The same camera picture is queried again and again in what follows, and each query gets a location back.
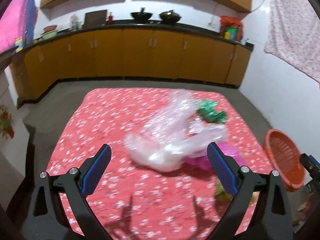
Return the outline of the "magenta plastic bag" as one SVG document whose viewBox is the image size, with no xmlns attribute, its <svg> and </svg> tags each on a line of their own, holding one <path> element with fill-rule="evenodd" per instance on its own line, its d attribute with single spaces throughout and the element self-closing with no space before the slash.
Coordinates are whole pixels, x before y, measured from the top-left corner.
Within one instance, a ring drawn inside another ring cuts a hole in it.
<svg viewBox="0 0 320 240">
<path fill-rule="evenodd" d="M 247 165 L 245 158 L 240 154 L 237 147 L 232 146 L 227 142 L 218 143 L 217 146 L 225 156 L 232 157 L 239 166 Z M 184 162 L 195 168 L 212 171 L 213 167 L 211 161 L 218 161 L 218 163 L 220 163 L 221 160 L 221 156 L 215 154 L 213 157 L 209 157 L 207 150 L 202 150 L 200 152 L 196 152 L 195 155 L 185 157 Z"/>
</svg>

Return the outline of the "clear crinkled plastic bag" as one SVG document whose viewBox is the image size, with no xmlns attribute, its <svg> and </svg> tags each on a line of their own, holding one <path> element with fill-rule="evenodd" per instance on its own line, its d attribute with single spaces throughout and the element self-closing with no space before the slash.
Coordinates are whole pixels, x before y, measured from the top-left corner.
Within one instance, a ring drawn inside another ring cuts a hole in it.
<svg viewBox="0 0 320 240">
<path fill-rule="evenodd" d="M 211 142 L 227 139 L 224 124 L 208 124 L 196 111 L 200 99 L 192 93 L 178 90 L 170 93 L 169 103 L 137 133 L 128 133 L 124 146 L 130 158 L 138 165 L 157 172 L 173 172 L 181 168 L 185 157 L 207 150 Z"/>
</svg>

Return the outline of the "lower wooden kitchen cabinets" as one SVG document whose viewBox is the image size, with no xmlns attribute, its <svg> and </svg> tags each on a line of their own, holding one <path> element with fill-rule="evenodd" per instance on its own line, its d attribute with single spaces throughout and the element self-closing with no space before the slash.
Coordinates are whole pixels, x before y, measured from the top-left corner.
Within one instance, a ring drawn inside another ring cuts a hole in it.
<svg viewBox="0 0 320 240">
<path fill-rule="evenodd" d="M 178 31 L 114 28 L 41 42 L 9 66 L 18 100 L 36 100 L 56 81 L 105 77 L 183 79 L 239 86 L 253 46 Z"/>
</svg>

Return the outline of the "red plastic basket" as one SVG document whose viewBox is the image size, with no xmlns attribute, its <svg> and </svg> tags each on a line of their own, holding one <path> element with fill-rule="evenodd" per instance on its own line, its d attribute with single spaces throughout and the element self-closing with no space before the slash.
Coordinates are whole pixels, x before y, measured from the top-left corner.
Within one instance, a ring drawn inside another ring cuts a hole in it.
<svg viewBox="0 0 320 240">
<path fill-rule="evenodd" d="M 265 134 L 263 149 L 279 172 L 285 189 L 298 191 L 305 181 L 305 168 L 300 163 L 301 152 L 296 144 L 283 132 L 270 129 Z"/>
</svg>

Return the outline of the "red floral tablecloth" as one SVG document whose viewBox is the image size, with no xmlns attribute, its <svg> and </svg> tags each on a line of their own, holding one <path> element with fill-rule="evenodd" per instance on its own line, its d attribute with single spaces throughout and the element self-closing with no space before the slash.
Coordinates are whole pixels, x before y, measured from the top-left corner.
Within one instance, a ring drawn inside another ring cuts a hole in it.
<svg viewBox="0 0 320 240">
<path fill-rule="evenodd" d="M 206 156 L 215 141 L 239 165 L 272 166 L 241 116 L 219 93 L 99 88 L 68 121 L 47 166 L 79 167 L 103 144 L 112 158 L 87 200 L 115 239 L 205 239 L 229 198 Z"/>
</svg>

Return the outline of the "green foil wrapper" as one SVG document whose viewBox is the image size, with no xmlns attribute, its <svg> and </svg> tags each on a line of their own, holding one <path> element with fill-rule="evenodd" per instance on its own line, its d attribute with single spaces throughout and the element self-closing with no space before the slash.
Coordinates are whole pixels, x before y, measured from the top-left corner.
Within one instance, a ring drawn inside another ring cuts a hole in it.
<svg viewBox="0 0 320 240">
<path fill-rule="evenodd" d="M 200 100 L 200 106 L 196 111 L 202 120 L 207 123 L 222 123 L 227 121 L 227 113 L 225 111 L 217 111 L 215 107 L 219 103 L 217 101 Z"/>
</svg>

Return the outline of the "red bag on counter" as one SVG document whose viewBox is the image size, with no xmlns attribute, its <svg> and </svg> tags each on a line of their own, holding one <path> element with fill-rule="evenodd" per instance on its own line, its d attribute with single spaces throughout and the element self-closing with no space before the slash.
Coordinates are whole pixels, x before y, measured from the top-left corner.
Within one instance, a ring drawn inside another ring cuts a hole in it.
<svg viewBox="0 0 320 240">
<path fill-rule="evenodd" d="M 243 38 L 243 23 L 236 17 L 220 17 L 220 37 L 240 42 Z"/>
</svg>

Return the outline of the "stacked bowls on counter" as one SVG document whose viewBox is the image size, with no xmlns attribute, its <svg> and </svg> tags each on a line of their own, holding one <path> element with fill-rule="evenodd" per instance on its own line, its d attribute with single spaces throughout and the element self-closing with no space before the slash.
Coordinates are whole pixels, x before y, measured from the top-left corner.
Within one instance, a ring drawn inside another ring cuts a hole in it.
<svg viewBox="0 0 320 240">
<path fill-rule="evenodd" d="M 43 28 L 43 33 L 41 34 L 41 38 L 43 40 L 47 40 L 53 38 L 57 35 L 57 25 L 49 25 Z"/>
</svg>

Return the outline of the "glass jar on counter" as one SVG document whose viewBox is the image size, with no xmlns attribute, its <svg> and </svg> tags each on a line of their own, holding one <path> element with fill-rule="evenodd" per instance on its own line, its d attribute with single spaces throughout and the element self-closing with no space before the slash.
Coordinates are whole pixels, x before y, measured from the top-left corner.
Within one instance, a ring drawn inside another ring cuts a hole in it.
<svg viewBox="0 0 320 240">
<path fill-rule="evenodd" d="M 80 21 L 76 14 L 70 17 L 70 29 L 71 31 L 78 30 L 80 28 Z"/>
</svg>

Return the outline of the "pink floral hanging cloth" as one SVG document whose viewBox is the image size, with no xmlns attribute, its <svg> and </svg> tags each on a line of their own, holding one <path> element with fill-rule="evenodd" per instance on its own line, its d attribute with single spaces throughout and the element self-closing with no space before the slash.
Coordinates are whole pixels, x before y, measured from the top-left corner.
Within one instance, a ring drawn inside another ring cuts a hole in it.
<svg viewBox="0 0 320 240">
<path fill-rule="evenodd" d="M 264 51 L 319 82 L 319 18 L 308 0 L 270 0 Z"/>
</svg>

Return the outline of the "dark cutting board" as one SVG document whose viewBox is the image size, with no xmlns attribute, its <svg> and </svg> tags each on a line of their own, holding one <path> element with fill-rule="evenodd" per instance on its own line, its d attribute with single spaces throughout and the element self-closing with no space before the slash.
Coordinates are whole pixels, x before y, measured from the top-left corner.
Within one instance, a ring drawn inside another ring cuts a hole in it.
<svg viewBox="0 0 320 240">
<path fill-rule="evenodd" d="M 106 23 L 107 10 L 97 10 L 85 13 L 83 28 L 94 28 Z"/>
</svg>

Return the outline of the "black wok left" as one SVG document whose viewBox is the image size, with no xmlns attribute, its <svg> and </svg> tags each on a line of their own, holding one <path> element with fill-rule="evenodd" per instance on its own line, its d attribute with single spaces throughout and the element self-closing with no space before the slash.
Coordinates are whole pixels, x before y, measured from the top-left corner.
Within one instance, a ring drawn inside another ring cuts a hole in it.
<svg viewBox="0 0 320 240">
<path fill-rule="evenodd" d="M 146 12 L 145 8 L 142 7 L 138 12 L 131 12 L 131 17 L 136 23 L 147 23 L 148 20 L 153 16 L 153 13 Z"/>
</svg>

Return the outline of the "black wok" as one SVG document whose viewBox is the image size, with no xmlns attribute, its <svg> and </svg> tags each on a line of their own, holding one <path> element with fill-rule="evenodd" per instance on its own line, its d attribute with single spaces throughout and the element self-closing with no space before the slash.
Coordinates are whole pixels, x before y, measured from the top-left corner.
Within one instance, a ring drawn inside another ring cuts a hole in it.
<svg viewBox="0 0 320 240">
<path fill-rule="evenodd" d="M 180 21 L 181 16 L 174 12 L 174 10 L 164 11 L 159 14 L 163 24 L 173 25 Z"/>
<path fill-rule="evenodd" d="M 153 13 L 146 12 L 145 8 L 142 7 L 138 12 L 131 12 L 131 17 L 136 23 L 147 23 L 148 20 L 153 16 Z"/>
</svg>

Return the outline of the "black wok right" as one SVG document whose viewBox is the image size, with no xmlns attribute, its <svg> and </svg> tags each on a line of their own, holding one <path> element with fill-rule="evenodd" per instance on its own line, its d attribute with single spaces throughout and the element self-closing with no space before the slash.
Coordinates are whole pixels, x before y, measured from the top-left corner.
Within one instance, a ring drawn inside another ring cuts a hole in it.
<svg viewBox="0 0 320 240">
<path fill-rule="evenodd" d="M 159 14 L 163 24 L 173 25 L 180 21 L 181 16 L 174 12 L 174 10 L 164 11 Z"/>
</svg>

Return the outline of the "pink blue hanging cloth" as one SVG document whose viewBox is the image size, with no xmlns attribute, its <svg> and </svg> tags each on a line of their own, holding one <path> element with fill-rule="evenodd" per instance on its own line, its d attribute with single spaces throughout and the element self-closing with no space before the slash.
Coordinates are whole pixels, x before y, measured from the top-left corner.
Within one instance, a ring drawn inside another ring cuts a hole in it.
<svg viewBox="0 0 320 240">
<path fill-rule="evenodd" d="M 34 38 L 38 7 L 35 0 L 12 0 L 1 17 L 1 52 L 15 45 L 19 39 L 23 44 Z"/>
</svg>

